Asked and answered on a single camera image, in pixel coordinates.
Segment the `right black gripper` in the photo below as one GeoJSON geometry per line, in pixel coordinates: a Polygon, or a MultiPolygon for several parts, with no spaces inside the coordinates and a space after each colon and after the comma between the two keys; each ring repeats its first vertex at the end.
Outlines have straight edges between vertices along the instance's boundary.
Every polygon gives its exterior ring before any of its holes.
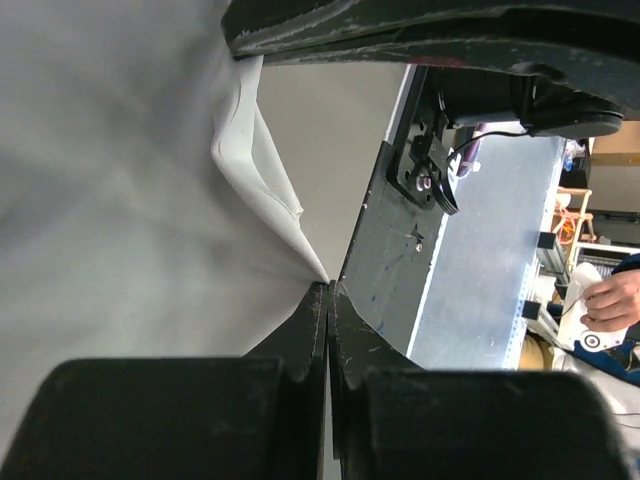
{"type": "Polygon", "coordinates": [[[234,1],[221,26],[237,59],[416,65],[453,125],[609,135],[639,116],[635,1],[234,1]]]}

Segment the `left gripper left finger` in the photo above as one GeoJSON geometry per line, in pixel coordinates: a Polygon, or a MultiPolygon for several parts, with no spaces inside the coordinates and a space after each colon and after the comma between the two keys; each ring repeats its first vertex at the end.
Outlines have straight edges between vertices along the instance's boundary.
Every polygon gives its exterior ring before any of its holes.
{"type": "Polygon", "coordinates": [[[241,357],[101,358],[41,383],[5,479],[318,479],[323,473],[326,297],[241,357]]]}

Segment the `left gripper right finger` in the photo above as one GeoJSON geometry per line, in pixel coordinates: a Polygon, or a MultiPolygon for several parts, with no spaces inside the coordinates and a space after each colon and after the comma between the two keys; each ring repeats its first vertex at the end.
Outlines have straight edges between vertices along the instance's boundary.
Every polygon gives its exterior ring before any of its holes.
{"type": "Polygon", "coordinates": [[[346,479],[635,479],[597,390],[564,372],[426,370],[329,288],[333,451],[346,479]]]}

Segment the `grey underwear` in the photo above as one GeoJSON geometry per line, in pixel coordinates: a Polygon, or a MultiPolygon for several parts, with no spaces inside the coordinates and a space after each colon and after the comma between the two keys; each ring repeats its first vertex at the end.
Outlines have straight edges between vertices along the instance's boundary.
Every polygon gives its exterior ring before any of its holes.
{"type": "Polygon", "coordinates": [[[223,1],[1,5],[1,436],[82,357],[242,353],[326,271],[223,1]]]}

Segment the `person's hand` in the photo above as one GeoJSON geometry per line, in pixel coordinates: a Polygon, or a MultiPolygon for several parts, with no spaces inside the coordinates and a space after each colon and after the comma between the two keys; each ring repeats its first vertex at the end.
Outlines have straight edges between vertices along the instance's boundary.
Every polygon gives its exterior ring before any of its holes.
{"type": "Polygon", "coordinates": [[[595,332],[617,332],[639,322],[639,271],[617,273],[584,291],[581,322],[595,332]]]}

